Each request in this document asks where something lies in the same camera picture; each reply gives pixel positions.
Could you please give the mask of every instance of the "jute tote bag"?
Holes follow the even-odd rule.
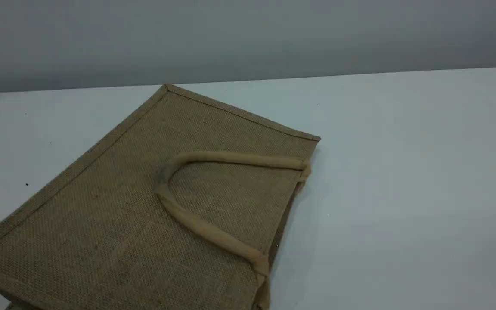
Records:
[[[266,310],[319,137],[166,85],[0,223],[23,310]]]

